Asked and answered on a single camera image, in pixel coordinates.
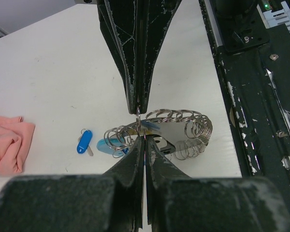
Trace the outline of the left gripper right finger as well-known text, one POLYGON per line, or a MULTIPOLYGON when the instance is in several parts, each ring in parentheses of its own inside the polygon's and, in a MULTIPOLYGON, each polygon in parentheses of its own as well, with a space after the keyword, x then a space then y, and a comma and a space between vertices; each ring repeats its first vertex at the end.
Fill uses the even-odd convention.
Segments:
POLYGON ((290 232, 278 189, 263 177, 192 178, 145 139, 147 222, 154 232, 290 232))

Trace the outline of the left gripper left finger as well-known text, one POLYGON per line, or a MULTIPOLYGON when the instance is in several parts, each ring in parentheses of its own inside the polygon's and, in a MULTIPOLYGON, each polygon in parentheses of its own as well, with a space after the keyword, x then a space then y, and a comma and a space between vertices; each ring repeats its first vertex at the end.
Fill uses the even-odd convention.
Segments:
POLYGON ((23 175, 0 191, 0 232, 136 232, 145 140, 103 174, 23 175))

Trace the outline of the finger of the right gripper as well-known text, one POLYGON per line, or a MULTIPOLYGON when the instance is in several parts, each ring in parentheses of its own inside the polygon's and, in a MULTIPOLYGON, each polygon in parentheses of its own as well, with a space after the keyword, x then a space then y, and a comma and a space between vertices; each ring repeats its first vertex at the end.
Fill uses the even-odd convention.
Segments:
POLYGON ((138 107, 147 111, 153 70, 180 0, 138 2, 138 107))
POLYGON ((100 29, 121 75, 130 114, 137 110, 136 0, 98 0, 100 29))

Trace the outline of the keyring holder with blue handle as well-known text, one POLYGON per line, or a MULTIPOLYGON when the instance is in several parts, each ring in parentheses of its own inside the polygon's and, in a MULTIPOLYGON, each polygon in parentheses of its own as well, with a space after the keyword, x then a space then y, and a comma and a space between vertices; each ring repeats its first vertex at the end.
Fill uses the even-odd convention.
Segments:
POLYGON ((110 154, 114 158, 126 155, 140 135, 128 134, 128 128, 138 131, 141 128, 151 128, 159 132, 176 148, 174 153, 167 156, 178 160, 192 159, 203 153, 209 144, 213 125, 208 116, 193 110, 158 109, 148 113, 145 119, 138 119, 128 125, 118 126, 107 130, 98 141, 97 149, 110 154))

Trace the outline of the blue tagged key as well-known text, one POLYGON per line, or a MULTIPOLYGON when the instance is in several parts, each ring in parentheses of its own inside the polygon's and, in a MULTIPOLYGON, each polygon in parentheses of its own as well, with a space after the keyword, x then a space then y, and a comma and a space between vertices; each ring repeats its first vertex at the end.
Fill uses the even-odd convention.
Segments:
POLYGON ((93 137, 93 134, 88 129, 81 130, 81 136, 78 138, 78 145, 76 147, 76 151, 78 154, 84 154, 87 152, 89 156, 93 156, 93 152, 90 148, 90 142, 93 137))

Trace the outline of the black tagged key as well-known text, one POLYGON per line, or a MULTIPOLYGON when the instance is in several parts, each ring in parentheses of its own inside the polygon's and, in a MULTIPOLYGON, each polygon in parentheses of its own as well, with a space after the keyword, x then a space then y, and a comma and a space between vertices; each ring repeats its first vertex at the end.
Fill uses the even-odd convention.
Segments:
POLYGON ((169 141, 167 141, 166 139, 164 139, 163 137, 154 134, 153 138, 158 149, 160 150, 162 154, 169 155, 176 151, 175 146, 171 144, 169 141))

